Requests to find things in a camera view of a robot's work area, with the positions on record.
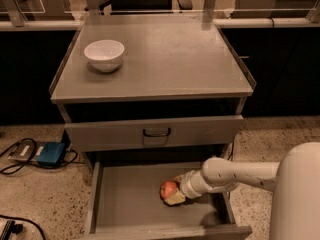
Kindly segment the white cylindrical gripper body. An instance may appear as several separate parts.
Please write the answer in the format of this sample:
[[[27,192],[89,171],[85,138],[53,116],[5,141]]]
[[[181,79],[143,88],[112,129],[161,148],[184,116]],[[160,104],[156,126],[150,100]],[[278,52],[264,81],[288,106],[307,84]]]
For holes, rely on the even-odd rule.
[[[213,187],[205,181],[199,170],[192,170],[181,175],[179,189],[189,199],[195,199],[213,191]]]

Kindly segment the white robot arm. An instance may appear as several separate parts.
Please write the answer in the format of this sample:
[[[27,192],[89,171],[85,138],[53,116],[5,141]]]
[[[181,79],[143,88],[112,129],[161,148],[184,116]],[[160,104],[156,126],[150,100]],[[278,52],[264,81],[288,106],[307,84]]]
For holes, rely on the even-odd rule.
[[[320,240],[320,143],[293,147],[279,162],[212,157],[160,187],[169,206],[245,184],[273,193],[269,240]]]

